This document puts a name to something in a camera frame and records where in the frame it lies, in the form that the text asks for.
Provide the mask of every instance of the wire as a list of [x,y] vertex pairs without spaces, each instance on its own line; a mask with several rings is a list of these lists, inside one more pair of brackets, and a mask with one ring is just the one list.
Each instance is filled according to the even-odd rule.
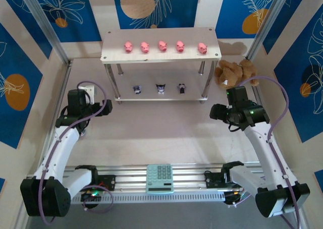
[[246,199],[248,199],[251,195],[248,195],[246,198],[244,198],[243,200],[240,200],[237,203],[234,203],[233,205],[228,205],[228,207],[236,207],[237,205],[241,204],[242,202],[244,202]]
[[53,217],[53,219],[48,222],[45,218],[45,215],[44,215],[44,211],[43,211],[43,207],[42,207],[42,186],[43,186],[43,183],[44,183],[44,179],[45,179],[45,175],[46,173],[48,172],[48,167],[49,167],[49,164],[50,164],[50,161],[51,161],[51,158],[53,157],[54,153],[55,153],[55,150],[58,146],[58,144],[61,142],[62,138],[65,136],[65,134],[71,129],[73,128],[74,126],[76,126],[77,124],[81,123],[81,122],[84,122],[84,121],[87,121],[88,119],[91,119],[92,117],[96,116],[97,114],[99,114],[105,107],[106,105],[106,92],[105,90],[97,83],[95,82],[92,82],[92,81],[82,81],[80,83],[77,84],[77,89],[79,89],[79,86],[83,83],[90,83],[90,84],[94,84],[96,85],[97,87],[99,87],[99,89],[103,92],[103,95],[104,95],[104,101],[103,101],[103,105],[102,107],[94,114],[88,116],[88,117],[85,117],[85,118],[82,118],[76,122],[73,122],[72,124],[70,124],[63,132],[62,134],[60,135],[59,139],[55,142],[52,150],[50,151],[50,154],[48,156],[48,159],[46,161],[46,164],[45,164],[45,170],[43,170],[42,172],[42,175],[41,175],[41,178],[40,178],[40,181],[39,181],[39,187],[38,187],[38,208],[39,208],[39,214],[40,214],[40,217],[42,219],[42,221],[46,224],[46,225],[51,225],[51,223],[53,222],[53,220],[55,219],[55,217]]
[[[244,84],[246,84],[247,82],[249,82],[250,80],[253,80],[253,79],[266,79],[266,80],[269,80],[269,81],[272,81],[274,82],[275,84],[277,84],[280,89],[282,90],[283,92],[283,95],[285,97],[285,100],[286,100],[286,106],[285,106],[285,109],[283,111],[283,113],[279,116],[279,118],[272,124],[271,128],[269,129],[268,131],[268,136],[267,136],[267,139],[268,139],[268,143],[269,143],[269,146],[277,160],[277,163],[283,173],[283,175],[286,175],[286,171],[285,171],[285,168],[282,164],[282,161],[279,159],[279,156],[271,142],[271,136],[272,136],[272,132],[273,132],[273,129],[277,126],[277,124],[282,120],[282,118],[286,115],[287,111],[288,111],[288,107],[289,107],[289,98],[288,98],[288,94],[286,92],[286,90],[284,89],[284,87],[278,82],[276,81],[275,79],[272,79],[270,77],[267,77],[267,76],[254,76],[254,77],[251,77],[249,79],[246,79],[245,81],[243,81],[242,83],[239,84],[239,86],[243,86]],[[295,193],[293,191],[293,188],[292,188],[292,185],[288,179],[288,177],[285,179],[286,180],[286,184],[288,186],[288,189],[291,193],[291,196],[292,196],[292,200],[293,200],[293,204],[294,204],[294,207],[295,207],[295,213],[296,213],[296,219],[297,219],[297,228],[298,229],[301,229],[301,223],[300,223],[300,215],[299,215],[299,209],[298,209],[298,205],[297,205],[297,200],[296,200],[296,197],[295,197]]]
[[85,186],[83,189],[92,189],[92,188],[97,188],[97,189],[102,189],[104,191],[107,191],[110,196],[111,196],[111,204],[108,208],[104,209],[104,210],[92,210],[92,209],[88,209],[85,207],[85,201],[88,199],[88,198],[91,198],[91,197],[88,197],[86,198],[84,201],[83,201],[83,207],[84,207],[84,210],[85,211],[88,211],[88,212],[91,212],[91,213],[96,213],[96,214],[104,214],[104,213],[107,213],[109,210],[111,210],[112,206],[113,206],[113,195],[112,193],[106,188],[106,187],[103,187],[103,186],[100,186],[100,185],[88,185],[88,186]]

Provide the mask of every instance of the plush toy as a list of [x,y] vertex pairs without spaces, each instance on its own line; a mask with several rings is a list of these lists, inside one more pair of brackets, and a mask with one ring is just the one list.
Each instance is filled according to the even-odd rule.
[[[249,79],[257,75],[257,68],[253,65],[252,61],[244,59],[242,60],[239,65],[242,67],[243,75],[242,80]],[[257,86],[259,84],[259,80],[253,79],[250,81],[252,86]]]
[[[256,75],[257,69],[249,60],[242,60],[239,65],[221,60],[219,61],[219,67],[216,67],[215,71],[216,83],[225,89],[233,88],[242,81]],[[256,86],[259,81],[251,80],[250,83]]]

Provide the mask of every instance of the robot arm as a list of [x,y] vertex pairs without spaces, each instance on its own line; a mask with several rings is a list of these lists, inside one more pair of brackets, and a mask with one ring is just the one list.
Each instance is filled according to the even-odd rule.
[[[270,141],[267,140],[271,125],[265,110],[262,106],[248,100],[245,87],[228,89],[227,95],[229,106],[214,105],[211,109],[210,118],[222,120],[230,125],[229,128],[237,126],[238,130],[244,131],[257,154],[265,180],[249,171],[243,163],[231,162],[224,164],[222,168],[222,182],[233,182],[248,191],[255,197],[257,207],[265,217],[295,211],[286,178],[291,183],[299,207],[304,203],[310,191],[307,184],[298,183],[297,178],[287,166],[278,149],[274,137],[272,136]],[[269,142],[272,143],[280,162],[285,168],[285,175],[282,173]]]
[[[29,216],[40,216],[38,206],[39,184],[44,170],[42,189],[42,207],[45,216],[65,216],[69,210],[71,199],[85,186],[97,184],[97,170],[95,166],[82,165],[76,167],[75,171],[63,181],[63,174],[75,143],[84,133],[89,121],[80,122],[68,130],[62,137],[54,154],[46,168],[46,162],[55,147],[61,134],[75,121],[79,121],[101,109],[99,103],[94,103],[94,92],[87,92],[86,88],[70,90],[68,93],[68,106],[56,121],[55,137],[52,141],[42,164],[30,179],[24,179],[20,190]],[[102,112],[97,116],[106,116],[112,110],[110,100]]]

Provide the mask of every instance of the white shelf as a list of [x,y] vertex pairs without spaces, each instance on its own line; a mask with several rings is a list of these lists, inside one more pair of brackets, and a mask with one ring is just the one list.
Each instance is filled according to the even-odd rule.
[[[128,64],[122,65],[123,75],[118,75],[112,65],[121,97],[119,101],[151,100],[207,100],[202,97],[211,62],[205,62],[204,75],[199,75],[200,62]],[[186,85],[180,94],[178,84]],[[164,94],[158,94],[156,84],[166,84]],[[132,86],[141,85],[141,94],[135,94]]]
[[[167,51],[160,51],[158,42],[167,42]],[[176,50],[177,41],[185,44],[183,52]],[[125,52],[126,41],[132,42],[133,50]],[[149,44],[149,52],[143,53],[141,42]],[[207,53],[201,54],[197,45],[207,45]],[[220,60],[221,51],[214,28],[167,28],[111,30],[105,34],[101,61],[103,64],[159,63],[174,61]]]

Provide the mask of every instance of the metal pole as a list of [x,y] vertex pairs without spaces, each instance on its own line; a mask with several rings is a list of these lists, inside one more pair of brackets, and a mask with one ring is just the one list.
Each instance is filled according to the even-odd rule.
[[204,66],[205,66],[205,61],[201,62],[200,70],[198,71],[199,75],[204,74]]
[[208,78],[207,78],[207,81],[206,81],[206,84],[205,84],[205,88],[204,88],[203,93],[202,93],[203,98],[207,98],[208,90],[210,89],[211,80],[213,78],[214,71],[216,69],[217,64],[218,64],[218,61],[216,61],[215,64],[214,64],[214,61],[212,61],[210,73],[208,74]]
[[111,64],[105,64],[104,67],[105,67],[107,76],[110,79],[113,91],[115,93],[115,98],[120,99],[120,93],[119,93],[119,90],[118,90],[118,87],[117,87],[115,76],[114,76],[112,68],[111,68]]
[[[262,22],[262,25],[256,34],[256,37],[250,47],[250,50],[246,56],[248,60],[254,60],[259,48],[262,46],[262,43],[266,36],[268,35],[269,30],[273,26],[273,23],[275,19],[277,18],[277,15],[281,11],[282,7],[284,6],[286,0],[274,0],[271,7],[269,8],[269,11]],[[261,95],[260,90],[258,87],[252,87],[253,93],[255,95],[256,101],[258,104],[262,105],[261,102]]]
[[42,7],[38,3],[38,0],[23,0],[30,10],[30,13],[35,18],[37,24],[40,26],[44,35],[48,39],[51,46],[56,50],[58,56],[61,58],[63,63],[68,64],[69,59],[61,45],[59,38],[56,35],[53,27],[51,26],[48,18],[46,17]]
[[123,71],[120,64],[117,64],[117,68],[118,68],[118,74],[123,75]]

